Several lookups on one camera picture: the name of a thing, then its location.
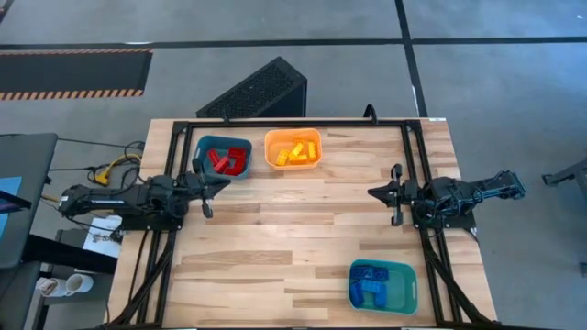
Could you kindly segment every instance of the plastic bin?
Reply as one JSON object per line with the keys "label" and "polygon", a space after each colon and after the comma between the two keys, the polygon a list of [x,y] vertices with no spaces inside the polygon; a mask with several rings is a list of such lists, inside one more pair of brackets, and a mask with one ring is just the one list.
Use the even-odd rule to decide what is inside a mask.
{"label": "plastic bin", "polygon": [[383,313],[396,314],[414,314],[418,309],[418,284],[417,276],[415,275],[412,266],[377,259],[356,259],[350,265],[353,266],[373,266],[378,268],[385,268],[389,271],[389,280],[383,281],[387,289],[387,303],[385,307],[379,308],[375,306],[375,295],[370,292],[364,292],[363,297],[365,302],[361,306],[354,306],[350,302],[350,279],[349,268],[349,303],[355,309],[370,310]]}
{"label": "plastic bin", "polygon": [[[300,165],[284,165],[277,166],[275,161],[282,149],[292,150],[295,147],[295,141],[303,139],[313,141],[316,143],[316,159],[312,162]],[[311,170],[322,159],[322,138],[320,132],[313,128],[299,128],[299,129],[274,129],[267,132],[265,135],[265,161],[274,170]]]}
{"label": "plastic bin", "polygon": [[[245,163],[245,168],[243,169],[242,173],[239,175],[226,175],[226,174],[218,174],[214,171],[214,166],[212,165],[212,160],[208,158],[207,152],[209,149],[216,149],[218,156],[220,159],[228,155],[229,148],[243,148],[247,151],[247,161]],[[204,136],[201,137],[198,141],[197,146],[195,147],[195,159],[199,159],[204,164],[204,171],[205,174],[210,177],[215,178],[222,178],[222,179],[229,179],[229,180],[240,180],[246,179],[249,175],[250,169],[250,160],[252,155],[253,146],[250,141],[242,138],[234,138],[234,137],[215,137],[215,136]],[[234,159],[230,160],[230,165],[228,167],[233,166],[235,163]]]}

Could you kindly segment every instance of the red block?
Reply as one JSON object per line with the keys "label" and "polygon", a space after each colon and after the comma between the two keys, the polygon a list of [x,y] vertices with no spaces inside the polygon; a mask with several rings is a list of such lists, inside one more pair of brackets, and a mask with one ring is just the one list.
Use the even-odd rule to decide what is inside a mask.
{"label": "red block", "polygon": [[208,158],[212,161],[212,166],[216,166],[220,161],[220,157],[218,157],[218,153],[216,149],[209,149],[208,150]]}
{"label": "red block", "polygon": [[228,167],[228,165],[230,165],[230,160],[228,159],[228,157],[223,157],[217,163],[217,165],[214,166],[214,171],[216,171],[216,173],[218,174],[222,174],[224,173],[224,170]]}
{"label": "red block", "polygon": [[233,159],[245,159],[247,151],[243,148],[228,148],[228,156]]}
{"label": "red block", "polygon": [[235,164],[233,167],[227,169],[224,173],[226,175],[237,176],[245,169],[245,163],[247,162],[244,158],[238,158],[235,160]]}

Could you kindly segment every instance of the yellow block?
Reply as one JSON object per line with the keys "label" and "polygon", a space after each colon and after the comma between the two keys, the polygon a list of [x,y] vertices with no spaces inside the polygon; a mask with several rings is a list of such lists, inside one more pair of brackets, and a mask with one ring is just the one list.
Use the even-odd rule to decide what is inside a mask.
{"label": "yellow block", "polygon": [[308,155],[310,160],[316,159],[316,143],[308,142]]}
{"label": "yellow block", "polygon": [[293,148],[292,153],[298,157],[300,153],[304,150],[304,143],[300,141],[296,141],[295,148]]}
{"label": "yellow block", "polygon": [[307,161],[308,161],[308,157],[306,155],[300,155],[300,156],[295,157],[293,159],[290,157],[290,163],[292,163],[293,165],[306,164]]}
{"label": "yellow block", "polygon": [[277,166],[284,166],[285,163],[287,162],[287,156],[290,154],[290,152],[286,149],[282,149],[279,152],[279,156],[277,156],[277,161],[275,162],[275,165]]}

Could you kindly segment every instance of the white paper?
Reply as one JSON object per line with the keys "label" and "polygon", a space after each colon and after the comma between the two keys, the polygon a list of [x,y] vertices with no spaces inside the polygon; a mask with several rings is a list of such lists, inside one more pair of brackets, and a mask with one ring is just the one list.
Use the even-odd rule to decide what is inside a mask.
{"label": "white paper", "polygon": [[[120,225],[122,218],[118,215],[110,215],[106,219],[94,218],[92,226],[115,230]],[[83,242],[83,249],[101,253],[113,258],[120,254],[120,244],[110,238],[111,231],[89,227],[89,232]]]}

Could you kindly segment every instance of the orange bin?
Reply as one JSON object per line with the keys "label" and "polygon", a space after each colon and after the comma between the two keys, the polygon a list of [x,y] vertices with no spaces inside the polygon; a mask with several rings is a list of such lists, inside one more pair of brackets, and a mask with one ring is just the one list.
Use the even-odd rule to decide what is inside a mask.
{"label": "orange bin", "polygon": [[[306,164],[283,166],[276,165],[280,151],[292,150],[295,148],[296,140],[304,140],[304,151],[307,153],[307,142],[316,144],[316,159],[309,160]],[[313,169],[322,159],[322,138],[320,132],[313,128],[299,129],[274,129],[265,135],[265,161],[273,167],[274,170],[310,170]]]}

